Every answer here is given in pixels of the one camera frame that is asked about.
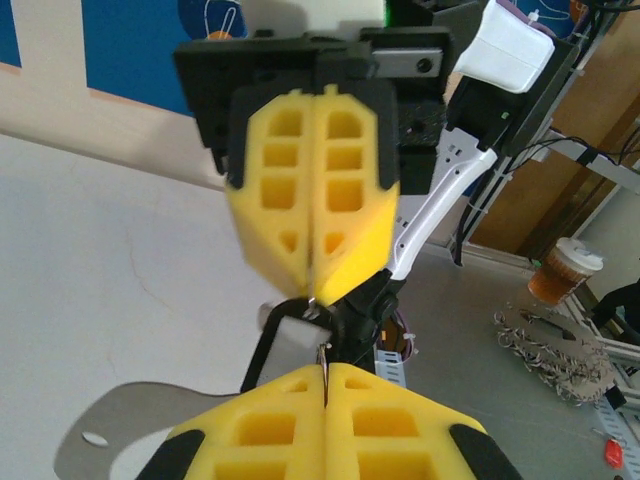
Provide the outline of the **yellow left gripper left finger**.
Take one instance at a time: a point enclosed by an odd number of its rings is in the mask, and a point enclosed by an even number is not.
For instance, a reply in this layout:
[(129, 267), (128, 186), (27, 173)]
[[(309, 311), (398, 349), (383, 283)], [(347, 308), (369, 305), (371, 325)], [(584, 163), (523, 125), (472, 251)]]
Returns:
[(323, 479), (321, 367), (300, 368), (171, 430), (139, 479)]

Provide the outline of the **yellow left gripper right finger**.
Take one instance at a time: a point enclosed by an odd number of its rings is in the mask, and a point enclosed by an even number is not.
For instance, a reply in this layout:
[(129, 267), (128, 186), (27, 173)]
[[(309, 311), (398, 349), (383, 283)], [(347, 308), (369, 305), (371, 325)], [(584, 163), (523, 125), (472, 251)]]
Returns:
[(329, 366), (329, 479), (520, 479), (474, 418), (355, 366)]

